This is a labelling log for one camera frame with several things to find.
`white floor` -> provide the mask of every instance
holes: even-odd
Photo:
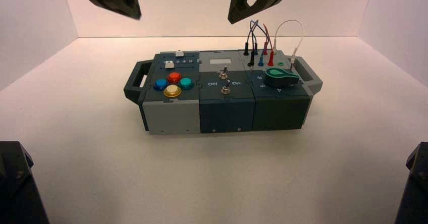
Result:
[[[0,136],[32,155],[51,223],[392,223],[428,140],[428,88],[358,38],[304,40],[324,85],[301,130],[144,132],[123,94],[136,61],[243,45],[80,38],[1,91]]]

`white wall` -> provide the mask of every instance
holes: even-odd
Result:
[[[244,36],[249,19],[231,25],[230,0],[139,0],[141,21],[68,0],[79,36]],[[302,20],[309,36],[356,36],[368,0],[283,0],[253,18],[271,31],[285,19]],[[281,35],[298,35],[291,25]]]
[[[0,0],[0,90],[76,38],[66,0]]]
[[[428,86],[427,5],[428,0],[370,0],[358,35]]]

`white cable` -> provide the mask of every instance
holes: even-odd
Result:
[[[273,49],[274,49],[274,51],[276,53],[276,51],[277,51],[277,34],[278,34],[278,31],[279,31],[280,27],[282,25],[284,25],[285,23],[290,22],[290,21],[295,21],[295,22],[299,23],[300,27],[302,28],[302,35],[300,36],[300,42],[299,42],[299,44],[297,44],[297,47],[294,49],[293,55],[291,56],[291,65],[293,65],[294,64],[294,60],[296,58],[296,52],[299,49],[300,45],[302,44],[303,38],[305,37],[305,34],[306,34],[305,28],[304,28],[303,24],[300,21],[298,21],[298,20],[286,20],[286,21],[284,21],[283,23],[281,23],[278,26],[277,31],[275,32],[274,48]]]

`red wire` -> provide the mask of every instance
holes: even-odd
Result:
[[[272,47],[271,36],[269,36],[268,28],[266,27],[265,24],[263,24],[263,26],[264,26],[264,29],[266,31],[266,35],[269,38],[269,43],[271,44],[271,51],[274,51],[274,48]]]

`small display screen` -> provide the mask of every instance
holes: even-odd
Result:
[[[232,60],[230,59],[210,59],[209,64],[231,64]]]

